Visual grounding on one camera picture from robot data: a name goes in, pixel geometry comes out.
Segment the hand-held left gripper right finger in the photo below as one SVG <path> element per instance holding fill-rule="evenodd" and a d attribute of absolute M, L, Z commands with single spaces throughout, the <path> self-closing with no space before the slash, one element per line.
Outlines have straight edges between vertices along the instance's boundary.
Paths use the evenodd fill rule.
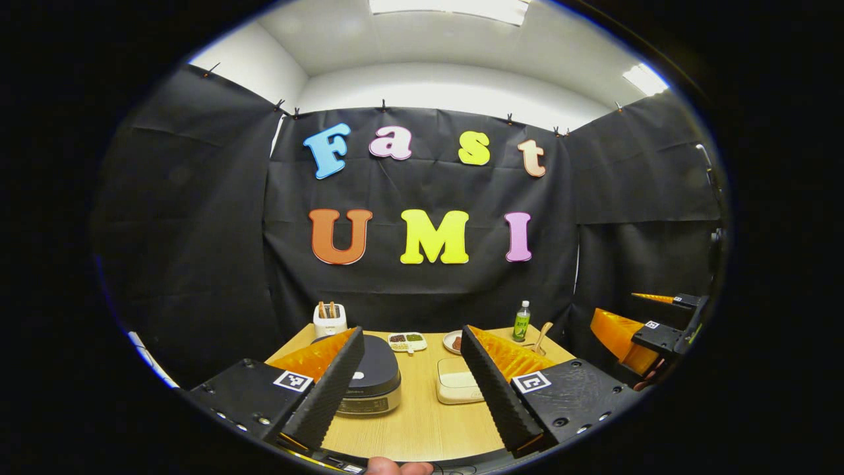
<path fill-rule="evenodd" d="M 633 408 L 639 393 L 582 359 L 530 366 L 537 354 L 471 325 L 462 357 L 513 457 L 563 450 Z"/>

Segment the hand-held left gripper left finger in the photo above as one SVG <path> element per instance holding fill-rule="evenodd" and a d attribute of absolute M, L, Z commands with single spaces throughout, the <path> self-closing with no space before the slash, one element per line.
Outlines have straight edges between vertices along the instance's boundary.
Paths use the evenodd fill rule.
<path fill-rule="evenodd" d="M 311 451 L 322 442 L 365 353 L 361 327 L 299 351 L 305 363 L 272 366 L 253 359 L 237 363 L 187 391 L 205 413 L 235 432 L 292 451 Z"/>

